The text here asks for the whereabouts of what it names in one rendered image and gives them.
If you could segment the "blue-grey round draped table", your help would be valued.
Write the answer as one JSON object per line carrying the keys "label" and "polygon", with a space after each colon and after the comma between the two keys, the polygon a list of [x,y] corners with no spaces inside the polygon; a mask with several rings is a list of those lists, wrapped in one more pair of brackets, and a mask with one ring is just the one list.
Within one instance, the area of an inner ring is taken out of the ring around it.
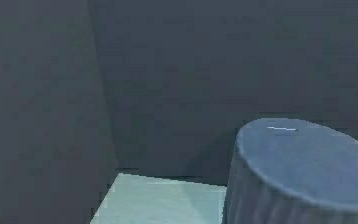
{"label": "blue-grey round draped table", "polygon": [[247,123],[221,224],[358,224],[358,141],[300,119]]}

